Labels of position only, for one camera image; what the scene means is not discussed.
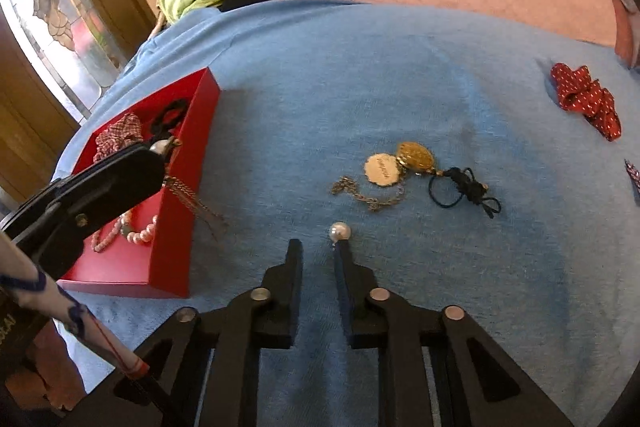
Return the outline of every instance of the blue bedsheet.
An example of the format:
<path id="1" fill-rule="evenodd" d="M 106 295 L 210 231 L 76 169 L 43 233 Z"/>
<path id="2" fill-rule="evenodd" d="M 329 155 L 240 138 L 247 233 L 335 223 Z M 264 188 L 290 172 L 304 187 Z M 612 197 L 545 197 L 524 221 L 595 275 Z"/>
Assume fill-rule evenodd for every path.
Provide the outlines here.
<path id="1" fill-rule="evenodd" d="M 621 139 L 558 108 L 545 83 L 555 62 L 586 64 L 611 90 Z M 264 353 L 258 424 L 376 425 L 376 354 L 347 349 L 338 315 L 327 229 L 344 220 L 356 261 L 383 285 L 432 309 L 460 304 L 576 425 L 598 423 L 640 359 L 640 208 L 623 164 L 640 164 L 640 86 L 612 49 L 428 7 L 197 10 L 141 47 L 58 174 L 96 126 L 204 66 L 223 94 L 200 197 L 230 229 L 220 248 L 196 225 L 188 301 L 79 296 L 129 346 L 177 307 L 206 311 L 256 285 L 297 237 L 298 339 Z M 420 178 L 378 214 L 330 195 L 341 175 L 403 140 L 426 144 L 441 166 L 472 167 L 502 213 L 490 220 L 465 201 L 438 208 Z M 394 191 L 359 181 L 371 194 Z M 110 370 L 78 344 L 71 352 L 88 388 Z"/>

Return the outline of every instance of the white pearl bead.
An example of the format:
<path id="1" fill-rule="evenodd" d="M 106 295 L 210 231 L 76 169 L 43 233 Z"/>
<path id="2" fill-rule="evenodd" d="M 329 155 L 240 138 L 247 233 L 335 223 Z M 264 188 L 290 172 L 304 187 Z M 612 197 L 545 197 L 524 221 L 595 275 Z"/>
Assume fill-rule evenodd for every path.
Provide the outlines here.
<path id="1" fill-rule="evenodd" d="M 158 140 L 151 146 L 151 150 L 157 154 L 164 154 L 167 145 L 169 145 L 169 140 Z"/>
<path id="2" fill-rule="evenodd" d="M 337 243 L 341 239 L 348 239 L 351 237 L 351 227 L 346 223 L 338 221 L 331 225 L 329 237 L 334 243 Z"/>

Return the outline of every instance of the black hair tie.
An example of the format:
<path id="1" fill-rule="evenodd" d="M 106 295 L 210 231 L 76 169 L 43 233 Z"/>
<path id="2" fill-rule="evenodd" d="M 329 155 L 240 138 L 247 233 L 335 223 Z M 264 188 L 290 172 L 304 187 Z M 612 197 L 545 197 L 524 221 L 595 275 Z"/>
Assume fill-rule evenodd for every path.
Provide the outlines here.
<path id="1" fill-rule="evenodd" d="M 484 197 L 489 188 L 476 181 L 474 172 L 469 167 L 464 170 L 460 170 L 458 167 L 452 167 L 449 170 L 444 171 L 441 175 L 446 178 L 451 178 L 451 180 L 456 184 L 460 197 L 453 203 L 440 203 L 433 195 L 433 182 L 438 176 L 432 176 L 431 180 L 429 180 L 429 197 L 435 204 L 437 204 L 437 206 L 442 208 L 451 208 L 452 206 L 460 203 L 460 200 L 466 196 L 466 199 L 471 201 L 473 204 L 481 204 L 486 215 L 491 219 L 494 219 L 494 214 L 500 214 L 500 211 L 502 210 L 500 201 L 496 198 Z M 496 206 L 489 206 L 486 204 L 487 201 L 494 201 Z"/>
<path id="2" fill-rule="evenodd" d="M 166 140 L 171 138 L 171 130 L 178 127 L 178 124 L 184 120 L 189 109 L 189 101 L 186 98 L 179 98 L 167 105 L 162 112 L 154 118 L 151 123 L 151 134 L 153 138 L 150 140 L 151 144 L 154 144 L 158 140 Z M 171 111 L 179 110 L 178 115 L 174 116 L 168 122 L 164 121 L 164 118 Z"/>

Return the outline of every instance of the red box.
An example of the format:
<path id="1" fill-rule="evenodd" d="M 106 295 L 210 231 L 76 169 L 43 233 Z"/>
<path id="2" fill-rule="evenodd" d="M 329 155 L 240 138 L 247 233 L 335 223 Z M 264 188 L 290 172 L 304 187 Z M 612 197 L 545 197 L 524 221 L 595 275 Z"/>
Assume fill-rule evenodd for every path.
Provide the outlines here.
<path id="1" fill-rule="evenodd" d="M 169 163 L 169 174 L 195 192 L 200 184 L 202 162 L 209 139 L 211 119 L 220 97 L 220 88 L 208 69 L 196 71 L 156 91 L 97 129 L 82 150 L 73 174 L 93 164 L 95 138 L 108 125 L 129 112 L 142 122 L 144 139 L 151 138 L 151 121 L 178 98 L 190 100 L 187 114 L 174 131 L 181 140 Z M 163 187 L 158 194 L 140 203 L 133 215 L 133 227 L 140 230 L 158 215 L 158 225 L 149 245 L 134 245 L 118 237 L 103 252 L 95 253 L 91 238 L 74 266 L 58 281 L 67 290 L 122 297 L 172 298 L 189 294 L 189 265 L 193 213 Z M 103 227 L 104 237 L 113 222 Z"/>

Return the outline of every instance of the gold pendant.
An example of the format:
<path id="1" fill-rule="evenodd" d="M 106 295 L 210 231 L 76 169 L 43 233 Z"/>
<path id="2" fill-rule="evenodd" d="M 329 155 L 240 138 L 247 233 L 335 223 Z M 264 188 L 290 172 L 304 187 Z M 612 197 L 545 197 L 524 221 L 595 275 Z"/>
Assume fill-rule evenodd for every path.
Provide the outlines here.
<path id="1" fill-rule="evenodd" d="M 394 185 L 400 180 L 398 160 L 390 154 L 374 154 L 364 164 L 364 173 L 371 183 L 380 187 Z"/>
<path id="2" fill-rule="evenodd" d="M 402 142 L 396 150 L 398 163 L 417 174 L 435 174 L 436 160 L 431 151 L 416 142 Z"/>

